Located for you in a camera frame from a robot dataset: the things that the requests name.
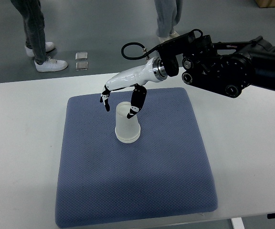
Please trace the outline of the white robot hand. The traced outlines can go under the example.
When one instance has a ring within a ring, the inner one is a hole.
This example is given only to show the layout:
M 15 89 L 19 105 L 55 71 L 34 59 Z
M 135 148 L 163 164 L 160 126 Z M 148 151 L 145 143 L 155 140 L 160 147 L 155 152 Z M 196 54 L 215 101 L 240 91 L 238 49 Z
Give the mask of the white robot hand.
M 101 92 L 100 102 L 104 104 L 106 111 L 109 112 L 109 91 L 115 91 L 135 85 L 131 96 L 130 110 L 127 114 L 127 119 L 130 119 L 140 112 L 144 105 L 147 90 L 143 85 L 148 81 L 160 83 L 166 80 L 167 76 L 161 59 L 159 57 L 151 58 L 145 65 L 122 71 L 109 79 Z

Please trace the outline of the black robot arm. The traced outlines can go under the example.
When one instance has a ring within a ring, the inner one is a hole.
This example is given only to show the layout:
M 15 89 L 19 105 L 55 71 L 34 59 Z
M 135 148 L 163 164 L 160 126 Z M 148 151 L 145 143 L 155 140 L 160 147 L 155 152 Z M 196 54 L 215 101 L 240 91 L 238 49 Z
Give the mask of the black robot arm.
M 248 42 L 213 43 L 209 35 L 195 35 L 190 31 L 153 48 L 158 56 L 147 63 L 122 71 L 109 79 L 102 90 L 100 102 L 109 110 L 112 91 L 133 87 L 127 118 L 135 116 L 143 107 L 148 82 L 159 83 L 178 75 L 184 68 L 182 80 L 213 93 L 230 98 L 238 97 L 250 85 L 275 91 L 275 46 L 259 36 Z

